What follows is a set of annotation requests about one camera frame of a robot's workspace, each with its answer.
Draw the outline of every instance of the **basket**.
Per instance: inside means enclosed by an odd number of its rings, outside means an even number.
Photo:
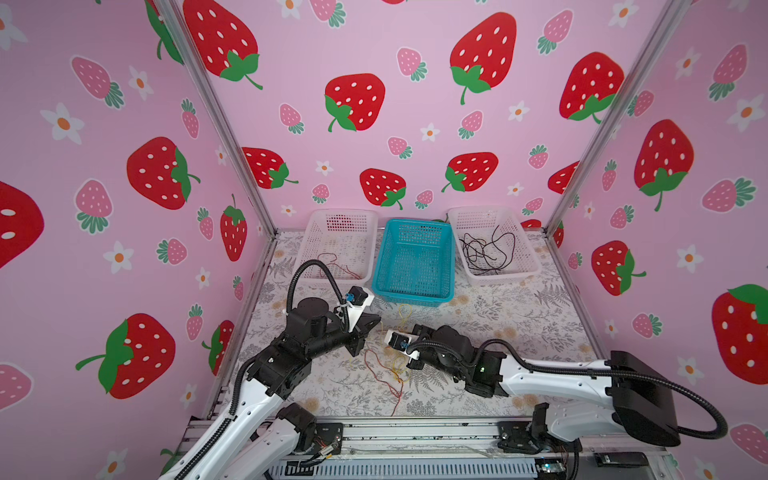
[[[438,306],[453,298],[451,226],[390,220],[384,230],[372,289],[386,302]]]
[[[307,260],[316,259],[328,266],[340,286],[362,286],[373,271],[378,225],[379,218],[367,210],[315,210],[304,230],[293,272]],[[330,287],[318,266],[304,270],[299,284]]]
[[[453,227],[458,255],[462,259],[462,265],[470,284],[492,285],[507,283],[530,275],[538,275],[541,272],[541,264],[538,261],[536,252],[531,248],[528,235],[523,230],[520,220],[511,210],[504,207],[459,207],[448,211],[448,219]],[[497,226],[498,229],[496,230],[496,235],[494,235],[495,239],[498,239],[503,233],[507,232],[515,235],[515,240],[510,235],[504,235],[496,243],[508,255],[512,252],[512,247],[514,246],[515,255],[512,262],[499,271],[480,272],[478,270],[471,270],[462,250],[463,243],[461,239],[465,237],[465,233],[469,233],[473,238],[490,242],[491,235],[493,235]]]

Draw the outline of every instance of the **red strawberry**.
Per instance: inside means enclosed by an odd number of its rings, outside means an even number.
[[[654,103],[654,94],[648,90],[643,90],[639,95],[635,95],[627,109],[627,115],[630,117],[640,117]]]
[[[192,102],[189,98],[185,98],[181,102],[181,121],[190,133],[190,137],[197,138],[197,134],[200,133],[200,122],[197,120],[195,114],[197,113],[192,106]]]
[[[326,110],[333,124],[346,130],[363,131],[376,122],[384,102],[386,90],[379,77],[371,73],[336,77],[326,85]]]
[[[547,182],[547,187],[556,194],[564,194],[565,188],[571,182],[571,178],[574,176],[574,172],[578,167],[578,162],[568,165],[566,168],[562,168],[556,171]]]
[[[672,120],[654,124],[643,140],[634,165],[634,184],[649,197],[672,191],[683,181],[694,164],[694,147]]]
[[[294,135],[304,132],[304,124],[301,123],[301,114],[288,104],[280,105],[280,121],[288,127],[288,131]]]
[[[560,245],[563,244],[563,240],[565,239],[565,228],[563,227],[563,223],[560,222],[558,224],[558,228],[554,230],[554,233],[552,234],[552,238],[554,239],[554,244],[560,248]]]
[[[605,165],[605,172],[603,173],[603,191],[607,192],[614,186],[616,181],[616,161],[610,159]]]
[[[644,338],[651,339],[654,338],[654,336],[661,335],[661,327],[663,323],[660,322],[659,317],[654,316],[653,313],[649,313],[648,315],[641,313],[634,317],[634,320],[632,320],[632,328]]]
[[[541,205],[543,205],[543,204],[544,204],[544,199],[541,198],[541,197],[535,198],[535,199],[529,201],[528,203],[525,204],[525,208],[522,211],[523,215],[525,215],[526,217],[528,215],[533,215],[533,213],[536,210],[540,209]]]
[[[445,169],[445,179],[453,190],[471,192],[479,189],[491,177],[498,166],[498,157],[491,152],[463,154],[453,157]],[[445,185],[441,192],[448,188]]]
[[[536,170],[543,168],[547,163],[547,160],[549,160],[549,154],[544,145],[536,145],[531,149],[529,155],[531,155],[531,157],[528,159],[528,163]]]
[[[32,377],[21,367],[0,362],[0,412],[27,398],[34,384]]]
[[[390,137],[386,143],[389,146],[389,153],[392,155],[398,156],[402,159],[409,158],[411,155],[413,155],[413,150],[408,145],[408,142],[402,138]]]
[[[103,100],[108,107],[120,110],[125,105],[123,92],[117,82],[110,81],[107,71],[93,60],[78,57],[71,59],[72,71],[78,76],[85,90],[97,100]]]
[[[178,48],[174,44],[174,40],[168,33],[168,28],[165,26],[165,21],[157,10],[157,6],[154,4],[154,0],[144,0],[144,4],[147,7],[147,17],[149,17],[149,23],[152,25],[152,29],[160,37],[160,42],[157,43],[157,58],[162,60],[160,56],[160,46],[165,45],[165,51],[168,52],[171,58],[180,64],[184,65],[184,60],[181,58]]]
[[[560,116],[569,120],[584,120],[611,106],[624,81],[624,71],[605,53],[593,51],[578,61],[571,70],[560,98]]]
[[[421,81],[427,76],[427,64],[422,61],[422,54],[412,48],[400,48],[397,51],[397,65],[400,73],[410,77],[411,81]]]
[[[344,7],[336,0],[310,0],[315,16],[321,22],[328,22],[331,28],[339,28],[344,25]]]
[[[480,130],[480,127],[482,127],[482,112],[476,110],[464,117],[458,135],[462,140],[469,140],[475,136],[475,132]]]
[[[624,208],[617,208],[613,215],[611,215],[610,224],[613,228],[622,229],[627,226],[627,223],[632,223],[634,218],[634,208],[631,205],[624,205]]]
[[[464,35],[451,51],[453,81],[478,94],[500,84],[509,73],[518,24],[515,17],[499,12],[486,18]]]
[[[35,201],[0,181],[0,268],[31,247],[43,228],[43,214]]]
[[[210,346],[206,345],[205,340],[203,340],[203,347],[210,350],[210,353],[208,353],[208,365],[214,375],[219,374],[219,367],[221,366],[221,361],[224,360],[224,353],[227,352],[234,328],[235,325],[231,321],[224,320],[210,338]]]
[[[328,200],[330,194],[331,193],[328,190],[328,185],[318,184],[312,189],[312,200],[314,200],[317,204],[324,204],[326,200]]]
[[[526,220],[520,224],[523,228],[541,228],[541,220]]]
[[[710,86],[710,100],[718,101],[728,96],[736,88],[733,83],[744,75],[746,70],[746,45],[736,45],[715,68],[712,75],[714,83]]]
[[[768,465],[768,432],[763,433],[756,426],[743,423],[730,430],[730,439],[744,453]]]
[[[163,239],[157,244],[157,259],[163,263],[178,265],[187,258],[187,248],[179,240],[171,238]]]
[[[208,209],[201,207],[197,211],[197,221],[200,222],[200,233],[203,234],[205,240],[212,240],[214,238],[214,219],[208,215]]]
[[[558,43],[565,40],[571,30],[574,21],[574,13],[571,10],[563,10],[544,26],[544,36],[538,39],[538,53],[549,55],[549,52],[558,47]]]
[[[701,205],[707,210],[724,214],[733,207],[744,207],[754,199],[757,187],[752,180],[740,178],[734,183],[731,179],[721,180],[710,188],[701,198]]]
[[[95,235],[109,227],[107,217],[112,215],[112,200],[100,181],[86,180],[74,196],[74,205],[80,210],[77,219],[83,231]]]
[[[298,180],[288,180],[288,165],[275,152],[266,148],[243,147],[243,153],[259,187],[270,189],[282,187],[285,182],[299,183]]]
[[[259,67],[259,46],[253,33],[235,15],[214,0],[184,0],[184,20],[205,68],[230,81],[247,78]]]
[[[243,248],[245,248],[248,223],[245,221],[243,211],[237,208],[234,194],[232,195],[232,204],[221,214],[219,230],[221,230],[221,240],[224,242],[227,256],[233,262],[237,262],[240,255],[243,254]]]
[[[377,207],[400,206],[400,200],[406,195],[406,181],[398,174],[369,168],[360,174],[360,187],[366,199]]]
[[[203,329],[203,307],[196,303],[190,308],[187,319],[187,338],[194,341]]]
[[[429,204],[432,202],[432,200],[435,198],[435,195],[432,193],[431,190],[424,190],[420,194],[416,196],[416,208],[419,210],[424,210],[425,208],[429,207]]]
[[[614,240],[592,252],[592,270],[608,293],[619,296],[632,286],[633,276],[645,276],[634,272],[634,257],[624,242]]]
[[[768,384],[768,290],[748,284],[718,296],[712,327],[730,372],[749,383]]]
[[[235,276],[235,279],[232,280],[232,288],[235,289],[235,298],[242,301],[243,290],[245,289],[245,286],[243,286],[243,279],[239,276]]]
[[[116,399],[130,398],[157,380],[174,362],[176,342],[170,333],[146,313],[128,317],[107,338],[106,353],[74,366],[82,369],[104,359],[98,379],[106,393]]]
[[[568,266],[572,270],[576,270],[578,267],[581,266],[581,252],[573,252],[571,256],[568,258]]]
[[[174,142],[156,137],[139,147],[127,162],[128,181],[138,193],[168,210],[178,210],[189,200],[190,178],[187,159]]]

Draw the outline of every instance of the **pink strawberry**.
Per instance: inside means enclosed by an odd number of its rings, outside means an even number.
[[[718,101],[728,96],[736,88],[733,83],[741,78],[746,70],[746,45],[736,45],[715,68],[710,85],[710,100]]]
[[[239,276],[235,276],[235,280],[232,280],[232,288],[235,289],[235,298],[242,300],[243,290],[245,289],[243,286],[243,279],[241,279]]]
[[[525,208],[523,209],[523,215],[526,217],[528,215],[533,215],[533,213],[541,208],[541,205],[544,203],[544,199],[539,197],[531,200],[530,202],[525,204]]]
[[[640,117],[654,103],[654,94],[648,90],[643,90],[639,95],[635,95],[627,109],[627,115],[630,117]]]
[[[181,121],[184,122],[184,126],[187,127],[187,131],[190,133],[190,137],[197,138],[197,134],[200,133],[200,122],[197,120],[195,114],[197,113],[192,106],[192,102],[189,98],[185,98],[181,102]]]
[[[652,339],[654,336],[661,335],[662,325],[663,323],[659,321],[659,317],[654,316],[653,313],[648,313],[648,315],[641,313],[632,320],[632,328],[634,328],[634,331],[640,333],[640,336],[647,339]]]
[[[424,210],[429,206],[429,204],[432,202],[432,199],[435,197],[435,195],[432,193],[431,190],[424,190],[420,194],[416,195],[416,208],[419,210]]]
[[[616,161],[610,159],[605,165],[605,172],[603,173],[603,191],[607,192],[614,186],[616,181]]]
[[[402,159],[409,158],[413,155],[413,150],[408,145],[408,142],[402,138],[390,137],[386,143],[389,145],[389,152],[392,155],[397,155]]]
[[[312,200],[318,204],[324,204],[326,200],[328,200],[330,194],[331,193],[328,190],[328,185],[319,184],[312,189]]]
[[[763,433],[754,425],[742,423],[730,430],[730,439],[744,453],[763,465],[768,465],[768,432]]]
[[[34,383],[32,377],[20,367],[0,362],[0,412],[27,398]]]
[[[100,181],[86,180],[74,196],[74,205],[80,210],[77,219],[83,231],[95,235],[109,227],[107,217],[112,215],[112,200]]]
[[[531,157],[528,159],[528,163],[536,170],[543,168],[543,166],[549,160],[549,154],[547,148],[544,145],[536,145],[529,153]]]
[[[103,100],[108,107],[120,110],[125,105],[123,92],[120,91],[120,85],[117,82],[110,82],[107,71],[87,58],[75,55],[71,59],[72,70],[78,76],[80,82],[89,94],[98,100]]]
[[[203,307],[196,303],[190,308],[187,319],[187,338],[194,341],[203,329]]]
[[[611,226],[613,228],[622,229],[627,226],[627,223],[632,223],[634,218],[634,208],[631,205],[624,205],[624,208],[617,208],[613,215],[611,215]]]
[[[734,183],[726,178],[715,184],[714,187],[701,197],[701,206],[719,214],[730,212],[733,207],[744,207],[754,199],[757,187],[752,185],[752,180],[741,177]]]
[[[339,28],[344,25],[344,5],[336,3],[336,0],[310,0],[315,16],[321,22],[328,22],[331,28]]]
[[[464,117],[462,127],[458,130],[458,135],[462,140],[469,140],[475,136],[475,132],[480,130],[480,127],[482,127],[482,112],[475,110]]]
[[[397,51],[397,65],[400,73],[410,77],[411,81],[421,81],[427,75],[427,64],[422,61],[422,54],[412,48],[400,48]]]
[[[203,234],[205,240],[212,240],[214,238],[214,219],[208,215],[208,210],[200,207],[197,211],[197,221],[200,222],[200,233]]]
[[[568,258],[568,266],[572,268],[573,270],[576,270],[578,267],[581,266],[581,252],[573,252],[571,256]]]
[[[565,40],[571,30],[574,21],[574,13],[571,10],[563,10],[544,26],[544,36],[538,39],[538,52],[541,55],[549,55],[549,52],[558,47],[558,43]]]
[[[170,263],[171,265],[178,265],[187,258],[187,248],[175,238],[170,240],[163,239],[157,245],[157,259],[163,263]]]
[[[288,131],[294,135],[304,132],[304,124],[301,123],[301,114],[288,104],[280,105],[280,121],[288,127]]]

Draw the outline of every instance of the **pink wallpaper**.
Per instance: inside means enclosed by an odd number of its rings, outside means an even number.
[[[0,477],[156,478],[267,237],[151,5],[75,3],[0,4]]]
[[[178,1],[276,225],[298,228],[473,204],[546,223],[665,3]]]
[[[689,480],[768,476],[766,18],[765,2],[691,6],[564,219],[560,254],[607,347],[729,422],[673,449]],[[712,428],[687,401],[677,416]]]

